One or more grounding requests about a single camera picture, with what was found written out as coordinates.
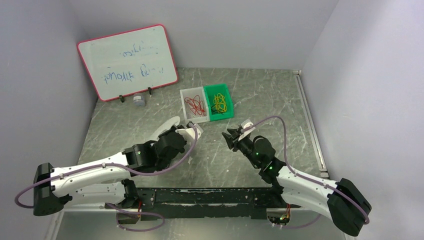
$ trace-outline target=wire bundle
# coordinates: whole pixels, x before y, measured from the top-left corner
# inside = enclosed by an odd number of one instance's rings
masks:
[[[213,97],[214,106],[211,107],[213,113],[223,114],[227,112],[227,103],[225,101],[225,96],[221,93],[218,93]]]
[[[194,98],[186,97],[184,98],[184,102],[190,106],[191,112],[194,114],[193,117],[205,117],[205,105],[202,100],[200,100],[200,96],[196,95]]]

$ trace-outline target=marble surface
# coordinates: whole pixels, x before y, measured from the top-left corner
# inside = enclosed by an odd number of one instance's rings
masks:
[[[191,158],[176,169],[158,176],[133,177],[137,187],[214,188],[265,187],[241,152],[228,149],[221,132],[236,128],[246,119],[257,122],[271,115],[283,117],[287,125],[289,162],[297,169],[319,176],[319,165],[301,102],[296,77],[289,70],[178,68],[176,84],[146,93],[146,106],[132,98],[96,104],[78,164],[103,159],[146,139],[163,122],[180,116],[184,124],[180,90],[225,83],[234,103],[234,118],[200,123],[204,133]],[[283,126],[270,120],[252,133],[270,140],[276,156],[283,160]]]

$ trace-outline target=plastic bottle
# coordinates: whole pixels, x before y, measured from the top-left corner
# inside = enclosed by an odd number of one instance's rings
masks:
[[[144,107],[146,105],[145,97],[141,92],[134,94],[132,96],[132,101],[138,107]]]

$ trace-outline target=plastic container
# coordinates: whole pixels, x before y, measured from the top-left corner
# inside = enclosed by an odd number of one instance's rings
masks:
[[[208,107],[209,105],[206,101],[205,90],[203,87],[182,89],[179,91],[179,94],[181,95],[182,111],[184,113],[186,124],[188,124],[190,121],[195,124],[206,123],[210,121],[210,108]],[[200,105],[204,112],[193,109],[193,106],[190,105],[190,102],[194,103],[196,106]]]
[[[206,97],[207,105],[209,106],[209,112],[210,112],[209,120],[211,122],[222,120],[222,119],[234,118],[233,101],[231,100],[230,91],[228,90],[228,87],[226,84],[209,85],[209,86],[204,86],[203,88],[204,88],[204,94]],[[213,111],[212,107],[215,105],[214,97],[217,94],[222,94],[225,97],[226,112],[219,113],[219,112]]]
[[[132,96],[132,102],[138,107],[144,107],[146,105],[145,97],[141,92],[136,93]]]

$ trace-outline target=whiteboard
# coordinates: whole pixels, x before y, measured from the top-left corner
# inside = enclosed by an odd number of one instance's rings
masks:
[[[79,42],[79,55],[98,97],[117,99],[178,81],[161,24]]]

